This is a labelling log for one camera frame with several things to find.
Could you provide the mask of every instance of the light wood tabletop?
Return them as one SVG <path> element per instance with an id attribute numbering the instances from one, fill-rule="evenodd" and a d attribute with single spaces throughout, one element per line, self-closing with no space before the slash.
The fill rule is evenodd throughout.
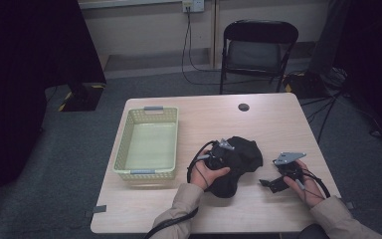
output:
<path id="1" fill-rule="evenodd" d="M 250 109 L 242 112 L 239 104 Z M 161 186 L 137 186 L 113 172 L 122 128 L 129 109 L 164 106 L 179 109 L 176 178 Z M 301 160 L 321 178 L 330 194 L 340 197 L 336 184 L 293 94 L 222 95 L 131 99 L 125 104 L 96 206 L 94 233 L 146 233 L 153 220 L 170 208 L 177 188 L 197 151 L 210 140 L 240 136 L 254 140 L 264 166 L 241 176 L 234 197 L 206 192 L 192 222 L 192 233 L 268 233 L 300 231 L 313 222 L 307 207 L 290 189 L 273 194 L 259 179 L 280 177 L 273 160 L 281 152 L 305 152 Z"/>

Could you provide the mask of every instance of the black chair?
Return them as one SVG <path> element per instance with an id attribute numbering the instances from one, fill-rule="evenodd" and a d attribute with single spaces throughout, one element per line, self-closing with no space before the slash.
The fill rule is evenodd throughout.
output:
<path id="1" fill-rule="evenodd" d="M 281 89 L 287 60 L 298 30 L 287 22 L 240 20 L 226 27 L 223 36 L 220 95 L 226 74 L 279 78 Z"/>

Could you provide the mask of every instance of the person's right hand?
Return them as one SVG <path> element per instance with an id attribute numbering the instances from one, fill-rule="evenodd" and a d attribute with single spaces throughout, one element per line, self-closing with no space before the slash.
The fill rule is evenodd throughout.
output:
<path id="1" fill-rule="evenodd" d="M 307 173 L 308 168 L 306 167 L 305 163 L 301 162 L 299 159 L 296 161 L 296 163 L 299 164 L 299 166 L 304 172 Z M 314 179 L 308 176 L 303 177 L 302 184 L 305 187 L 305 190 L 300 189 L 298 184 L 288 176 L 284 177 L 284 182 L 291 189 L 293 189 L 293 191 L 295 191 L 298 194 L 299 198 L 302 201 L 304 201 L 310 208 L 314 207 L 322 200 L 324 200 L 324 197 L 322 196 L 321 191 L 317 186 L 317 183 L 314 181 Z"/>

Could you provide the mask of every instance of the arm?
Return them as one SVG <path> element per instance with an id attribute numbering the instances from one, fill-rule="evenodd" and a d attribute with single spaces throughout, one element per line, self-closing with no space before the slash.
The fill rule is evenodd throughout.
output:
<path id="1" fill-rule="evenodd" d="M 300 160 L 296 161 L 302 169 L 308 170 Z M 304 177 L 305 190 L 289 177 L 284 182 L 311 208 L 310 212 L 331 239 L 382 238 L 381 235 L 355 220 L 346 206 L 336 197 L 324 199 L 312 178 Z"/>
<path id="2" fill-rule="evenodd" d="M 227 174 L 229 170 L 229 167 L 224 167 L 213 171 L 207 168 L 203 161 L 197 162 L 192 169 L 190 183 L 183 183 L 179 186 L 172 207 L 154 220 L 153 227 L 165 220 L 178 218 L 192 212 L 198 207 L 204 190 L 216 178 Z M 151 238 L 188 238 L 190 233 L 191 220 L 186 220 L 156 232 Z"/>

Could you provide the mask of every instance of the person's left hand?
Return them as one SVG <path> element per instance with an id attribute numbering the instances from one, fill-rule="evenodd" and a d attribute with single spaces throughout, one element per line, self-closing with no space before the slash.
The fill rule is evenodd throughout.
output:
<path id="1" fill-rule="evenodd" d="M 216 178 L 226 175 L 231 168 L 223 167 L 218 170 L 211 170 L 206 166 L 203 160 L 195 163 L 191 171 L 191 180 L 192 184 L 195 184 L 201 187 L 203 190 L 206 190 Z"/>

